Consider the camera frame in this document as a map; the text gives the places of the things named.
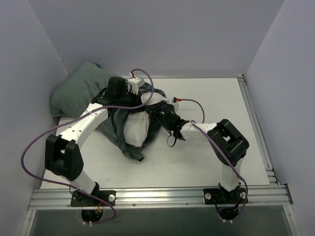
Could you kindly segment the white pillow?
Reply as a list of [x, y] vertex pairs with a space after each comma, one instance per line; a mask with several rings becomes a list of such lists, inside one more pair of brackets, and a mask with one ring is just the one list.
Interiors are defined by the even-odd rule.
[[[142, 94], [141, 102], [146, 102], [150, 95], [150, 92]], [[168, 100], [160, 93], [154, 92], [147, 105], [156, 105], [159, 102]], [[145, 110], [138, 113], [130, 113], [123, 128], [125, 142], [136, 148], [140, 148], [148, 136], [149, 124], [149, 114]]]

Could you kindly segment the grey green pillowcase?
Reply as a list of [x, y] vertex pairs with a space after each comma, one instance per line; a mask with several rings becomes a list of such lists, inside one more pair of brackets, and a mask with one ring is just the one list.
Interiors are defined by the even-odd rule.
[[[52, 92], [50, 97], [52, 115], [55, 117], [80, 117], [91, 100], [107, 87], [111, 77], [118, 77], [118, 75], [106, 71], [101, 65], [94, 62], [87, 61], [76, 67]], [[135, 147], [128, 144], [124, 137], [124, 125], [133, 113], [128, 110], [114, 109], [109, 114], [109, 118], [96, 129], [116, 145], [124, 156], [142, 161], [145, 157], [142, 150], [154, 141], [161, 125], [150, 118], [147, 138], [140, 147]]]

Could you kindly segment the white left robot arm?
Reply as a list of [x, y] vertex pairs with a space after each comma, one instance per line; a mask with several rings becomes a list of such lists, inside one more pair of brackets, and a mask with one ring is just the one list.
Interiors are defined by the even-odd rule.
[[83, 191], [82, 201], [94, 206], [99, 201], [98, 185], [83, 170], [81, 147], [92, 132], [108, 118], [108, 109], [138, 110], [143, 107], [140, 87], [141, 77], [130, 79], [111, 77], [88, 104], [83, 114], [68, 123], [59, 135], [50, 135], [45, 144], [45, 169], [65, 179], [69, 185]]

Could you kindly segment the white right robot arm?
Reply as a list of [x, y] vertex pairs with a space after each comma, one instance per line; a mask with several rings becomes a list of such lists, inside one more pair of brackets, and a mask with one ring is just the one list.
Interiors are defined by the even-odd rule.
[[175, 140], [207, 140], [222, 163], [219, 198], [224, 203], [236, 198], [236, 188], [241, 181], [241, 164], [250, 145], [229, 120], [222, 119], [217, 123], [185, 120], [176, 114], [173, 104], [166, 102], [146, 106], [145, 111]]

